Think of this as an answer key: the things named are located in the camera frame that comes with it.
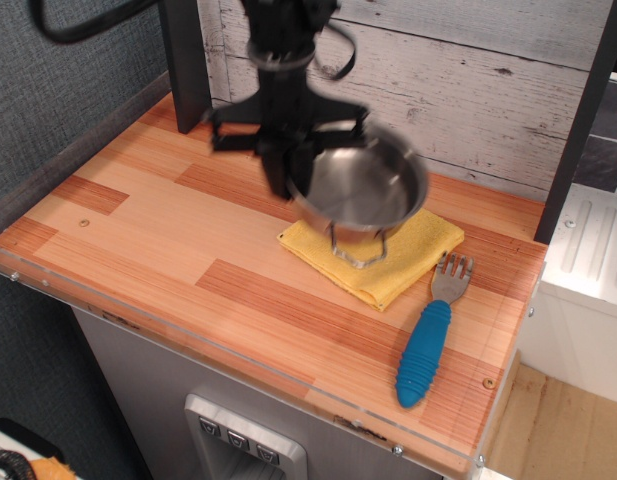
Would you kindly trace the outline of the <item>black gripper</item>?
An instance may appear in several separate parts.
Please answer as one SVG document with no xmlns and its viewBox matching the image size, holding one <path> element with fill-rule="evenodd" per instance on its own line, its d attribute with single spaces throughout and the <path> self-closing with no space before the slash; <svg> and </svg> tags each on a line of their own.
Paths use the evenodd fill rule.
<svg viewBox="0 0 617 480">
<path fill-rule="evenodd" d="M 308 55 L 275 62 L 252 57 L 257 67 L 258 91 L 210 116 L 214 149 L 261 154 L 269 189 L 283 200 L 291 199 L 283 150 L 294 147 L 288 160 L 288 184 L 296 192 L 309 193 L 318 154 L 316 147 L 354 147 L 364 143 L 368 109 L 313 91 L 307 80 L 307 68 L 313 58 Z"/>
</svg>

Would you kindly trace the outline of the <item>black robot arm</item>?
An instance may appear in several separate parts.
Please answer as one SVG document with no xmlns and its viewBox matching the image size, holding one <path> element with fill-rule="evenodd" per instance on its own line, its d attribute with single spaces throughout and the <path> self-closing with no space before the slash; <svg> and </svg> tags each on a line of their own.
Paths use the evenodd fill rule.
<svg viewBox="0 0 617 480">
<path fill-rule="evenodd" d="M 271 192 L 289 200 L 288 185 L 308 184 L 314 160 L 324 150 L 363 145 L 368 110 L 323 97 L 308 84 L 315 36 L 330 27 L 338 2 L 246 1 L 243 7 L 259 88 L 211 114 L 212 144 L 217 151 L 254 152 Z"/>
</svg>

